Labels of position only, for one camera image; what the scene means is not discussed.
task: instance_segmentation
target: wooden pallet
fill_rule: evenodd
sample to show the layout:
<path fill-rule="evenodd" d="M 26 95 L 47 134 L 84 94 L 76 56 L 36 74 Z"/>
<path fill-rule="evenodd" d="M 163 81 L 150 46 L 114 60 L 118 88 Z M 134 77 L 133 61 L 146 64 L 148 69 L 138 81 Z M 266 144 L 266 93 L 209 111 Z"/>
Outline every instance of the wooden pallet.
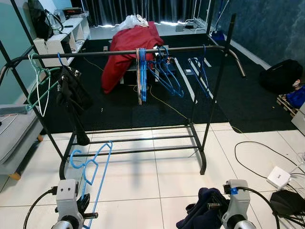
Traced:
<path fill-rule="evenodd" d="M 288 111 L 292 117 L 296 115 L 299 109 L 294 108 L 291 104 L 282 96 L 279 95 L 276 102 L 283 107 L 284 110 Z"/>

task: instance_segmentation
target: clothing rack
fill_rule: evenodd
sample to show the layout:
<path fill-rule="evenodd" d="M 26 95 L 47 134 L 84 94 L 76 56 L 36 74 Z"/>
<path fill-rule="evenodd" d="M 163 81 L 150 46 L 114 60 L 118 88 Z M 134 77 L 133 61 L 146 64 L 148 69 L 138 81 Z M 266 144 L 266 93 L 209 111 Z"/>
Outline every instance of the clothing rack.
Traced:
<path fill-rule="evenodd" d="M 28 57 L 27 55 L 30 53 L 31 50 L 34 50 L 35 52 L 37 52 L 33 40 L 31 38 L 31 35 L 27 29 L 27 27 L 25 26 L 25 23 L 23 21 L 23 18 L 21 17 L 19 10 L 16 6 L 16 3 L 14 0 L 10 0 L 14 10 L 16 11 L 16 14 L 21 22 L 21 25 L 23 27 L 23 29 L 25 30 L 28 39 L 30 40 L 31 43 L 31 47 L 28 48 L 26 50 L 26 52 L 20 56 L 17 57 L 15 59 L 10 59 L 9 55 L 7 54 L 2 42 L 0 41 L 0 50 L 6 60 L 6 64 L 3 66 L 3 68 L 0 71 L 0 86 L 1 86 L 1 82 L 3 80 L 4 77 L 4 73 L 6 72 L 6 70 L 8 68 L 11 68 L 11 71 L 13 73 L 13 75 L 15 76 L 19 86 L 21 87 L 24 95 L 26 97 L 28 97 L 29 93 L 24 85 L 24 83 L 22 82 L 16 67 L 18 66 L 19 63 L 21 63 L 24 60 L 27 60 Z M 174 139 L 174 138 L 191 138 L 194 139 L 196 145 L 195 146 L 182 146 L 182 147 L 168 147 L 168 148 L 155 148 L 155 149 L 146 149 L 146 150 L 132 150 L 132 151 L 122 151 L 122 152 L 112 152 L 112 155 L 117 155 L 117 154 L 130 154 L 130 153 L 139 153 L 139 152 L 150 152 L 150 151 L 165 151 L 165 150 L 180 150 L 180 149 L 197 149 L 199 151 L 199 154 L 201 156 L 201 163 L 202 163 L 202 167 L 200 170 L 200 174 L 203 175 L 205 173 L 206 170 L 206 158 L 205 158 L 205 154 L 204 154 L 204 146 L 206 143 L 206 139 L 207 139 L 207 134 L 208 134 L 208 130 L 210 127 L 210 123 L 212 121 L 212 117 L 213 117 L 213 113 L 214 113 L 214 109 L 215 109 L 215 105 L 216 105 L 216 98 L 217 98 L 217 94 L 218 94 L 218 90 L 219 90 L 219 85 L 221 82 L 221 78 L 223 75 L 223 71 L 224 71 L 224 64 L 225 64 L 225 59 L 227 58 L 228 55 L 231 55 L 235 61 L 236 61 L 236 65 L 239 68 L 239 71 L 242 75 L 242 77 L 245 77 L 245 72 L 243 70 L 243 67 L 238 59 L 238 57 L 236 56 L 236 54 L 231 51 L 230 48 L 230 41 L 232 38 L 232 34 L 233 34 L 233 28 L 234 28 L 234 23 L 235 23 L 235 18 L 236 18 L 236 14 L 233 14 L 231 17 L 231 22 L 230 22 L 230 26 L 229 26 L 229 30 L 228 30 L 228 35 L 227 35 L 227 40 L 226 40 L 226 44 L 225 46 L 219 46 L 219 45 L 212 45 L 212 46 L 206 46 L 206 49 L 211 49 L 211 50 L 221 50 L 223 51 L 223 55 L 221 58 L 221 64 L 220 64 L 220 68 L 219 68 L 219 72 L 218 72 L 218 76 L 217 76 L 217 80 L 216 80 L 216 86 L 215 89 L 213 91 L 213 99 L 212 99 L 212 105 L 211 105 L 211 110 L 210 110 L 210 116 L 209 116 L 209 121 L 206 125 L 206 129 L 205 129 L 205 133 L 204 133 L 204 138 L 203 138 L 203 142 L 201 143 L 201 141 L 198 138 L 197 132 L 195 130 L 194 124 L 193 124 L 193 116 L 194 116 L 194 112 L 195 112 L 195 105 L 196 105 L 196 100 L 198 99 L 199 96 L 199 86 L 197 85 L 196 91 L 195 91 L 195 97 L 194 97 L 194 101 L 193 101 L 193 106 L 192 106 L 192 115 L 191 118 L 188 118 L 185 122 L 184 125 L 181 126 L 172 126 L 172 127 L 152 127 L 152 128 L 141 128 L 140 130 L 160 130 L 160 129 L 177 129 L 177 128 L 189 128 L 191 130 L 191 134 L 190 135 L 178 135 L 178 136 L 166 136 L 166 137 L 151 137 L 151 138 L 132 138 L 132 139 L 124 139 L 124 140 L 112 140 L 113 143 L 115 142 L 127 142 L 127 141 L 144 141 L 144 140 L 157 140 L 157 139 Z M 169 48 L 168 51 L 170 52 L 183 52 L 183 51 L 196 51 L 196 50 L 203 50 L 203 46 L 195 46 L 195 47 L 182 47 L 182 48 Z M 155 53 L 155 52 L 159 52 L 159 50 L 156 49 L 148 49 L 146 50 L 147 53 Z M 129 50 L 129 51 L 115 51 L 115 52 L 87 52 L 87 53 L 63 53 L 60 54 L 60 57 L 86 57 L 86 56 L 109 56 L 109 55 L 123 55 L 123 54 L 135 54 L 136 51 L 135 50 Z M 33 59 L 39 59 L 42 66 L 44 67 L 43 63 L 42 63 L 42 59 L 47 59 L 47 58 L 57 58 L 58 55 L 57 54 L 47 54 L 47 55 L 35 55 L 33 57 Z M 64 168 L 65 168 L 65 164 L 67 162 L 67 159 L 70 156 L 70 152 L 71 152 L 71 148 L 72 146 L 78 145 L 77 143 L 74 143 L 74 139 L 76 136 L 76 133 L 73 132 L 68 146 L 65 150 L 64 155 L 61 153 L 61 151 L 59 150 L 56 142 L 54 141 L 52 135 L 50 134 L 48 127 L 46 126 L 43 117 L 41 116 L 41 114 L 38 112 L 38 110 L 34 107 L 33 108 L 36 116 L 38 117 L 39 121 L 41 122 L 43 128 L 45 129 L 47 135 L 49 136 L 51 142 L 53 143 L 56 151 L 58 152 L 59 156 L 61 157 L 61 165 L 60 165 L 60 170 L 59 170 L 59 175 L 60 175 L 60 179 L 65 179 L 65 175 L 64 175 Z M 114 130 L 114 131 L 95 131 L 95 132 L 86 132 L 87 134 L 101 134 L 101 133 L 115 133 L 115 132 L 126 132 L 126 131 L 137 131 L 137 129 L 132 129 L 132 130 Z M 90 144 L 101 144 L 101 143 L 106 143 L 108 141 L 91 141 Z M 99 156 L 102 155 L 107 155 L 108 153 L 99 153 Z M 80 156 L 95 156 L 95 154 L 76 154 L 76 157 L 80 157 Z"/>

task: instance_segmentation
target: blue sticker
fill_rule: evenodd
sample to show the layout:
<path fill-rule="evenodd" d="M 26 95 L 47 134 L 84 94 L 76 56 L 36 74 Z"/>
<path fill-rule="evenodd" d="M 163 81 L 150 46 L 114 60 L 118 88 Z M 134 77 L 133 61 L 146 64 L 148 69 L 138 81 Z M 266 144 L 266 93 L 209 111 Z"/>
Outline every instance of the blue sticker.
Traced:
<path fill-rule="evenodd" d="M 232 195 L 236 195 L 236 194 L 238 194 L 238 190 L 237 190 L 237 188 L 235 188 L 235 187 L 234 187 L 234 188 L 232 188 L 232 189 L 231 189 L 231 194 L 232 194 Z"/>

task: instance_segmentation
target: white adapter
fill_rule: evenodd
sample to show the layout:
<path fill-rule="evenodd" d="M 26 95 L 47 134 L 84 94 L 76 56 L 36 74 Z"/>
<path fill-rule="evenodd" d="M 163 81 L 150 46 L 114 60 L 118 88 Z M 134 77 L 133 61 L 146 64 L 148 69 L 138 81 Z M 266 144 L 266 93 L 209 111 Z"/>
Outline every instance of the white adapter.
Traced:
<path fill-rule="evenodd" d="M 276 187 L 277 190 L 281 190 L 285 185 L 289 183 L 290 180 L 290 174 L 278 166 L 274 167 L 267 178 L 267 181 Z"/>

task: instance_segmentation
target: red garment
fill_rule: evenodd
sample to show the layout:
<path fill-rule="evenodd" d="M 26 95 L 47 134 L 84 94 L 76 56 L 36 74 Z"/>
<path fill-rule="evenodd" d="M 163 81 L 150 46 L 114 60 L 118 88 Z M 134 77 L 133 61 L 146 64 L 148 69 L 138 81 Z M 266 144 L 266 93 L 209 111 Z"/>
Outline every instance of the red garment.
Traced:
<path fill-rule="evenodd" d="M 119 31 L 112 38 L 110 51 L 135 50 L 136 48 L 152 49 L 156 45 L 163 45 L 153 21 L 148 22 L 149 27 L 136 26 L 132 29 Z M 112 91 L 129 68 L 135 54 L 109 56 L 108 62 L 101 76 L 104 92 Z M 153 54 L 146 54 L 147 60 L 153 59 Z"/>

